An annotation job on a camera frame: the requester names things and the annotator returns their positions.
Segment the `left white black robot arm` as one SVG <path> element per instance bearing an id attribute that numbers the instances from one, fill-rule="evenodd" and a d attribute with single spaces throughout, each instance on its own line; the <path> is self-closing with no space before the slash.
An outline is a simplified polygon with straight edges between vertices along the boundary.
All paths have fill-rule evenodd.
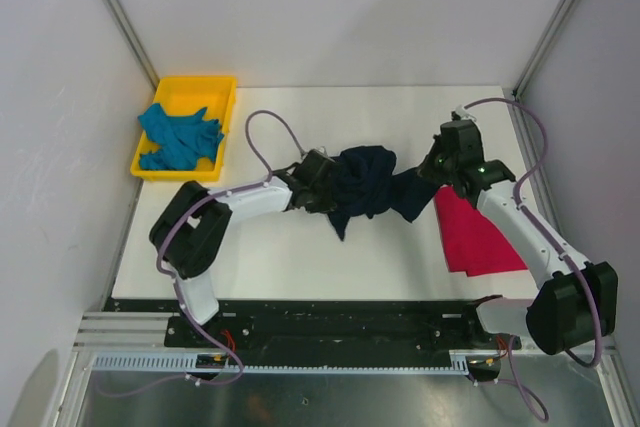
<path id="1" fill-rule="evenodd" d="M 149 233 L 156 268 L 174 286 L 180 309 L 189 317 L 186 334 L 197 345 L 214 344 L 221 323 L 219 301 L 208 273 L 229 227 L 271 213 L 303 209 L 329 213 L 335 208 L 332 181 L 338 163 L 313 149 L 302 160 L 266 179 L 213 191 L 196 181 L 183 184 Z"/>

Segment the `navy blue t-shirt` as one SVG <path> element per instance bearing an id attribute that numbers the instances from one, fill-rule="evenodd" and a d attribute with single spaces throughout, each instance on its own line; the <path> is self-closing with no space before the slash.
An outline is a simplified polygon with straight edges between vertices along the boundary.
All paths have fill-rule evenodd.
<path id="1" fill-rule="evenodd" d="M 349 148 L 334 160 L 338 164 L 331 186 L 335 208 L 328 219 L 340 240 L 354 217 L 372 219 L 393 210 L 405 221 L 415 221 L 439 190 L 415 168 L 396 173 L 396 154 L 382 146 Z"/>

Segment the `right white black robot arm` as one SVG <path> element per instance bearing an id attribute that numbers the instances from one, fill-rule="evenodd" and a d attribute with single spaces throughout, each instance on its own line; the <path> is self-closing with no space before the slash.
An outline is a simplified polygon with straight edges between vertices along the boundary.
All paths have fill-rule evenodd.
<path id="1" fill-rule="evenodd" d="M 537 287 L 532 300 L 494 297 L 463 320 L 461 335 L 484 348 L 497 333 L 528 337 L 548 355 L 571 354 L 593 343 L 599 364 L 604 339 L 615 328 L 618 276 L 606 262 L 593 263 L 572 247 L 521 194 L 521 184 L 500 160 L 484 157 L 476 123 L 457 119 L 441 125 L 418 173 L 447 185 L 503 235 L 526 265 Z"/>

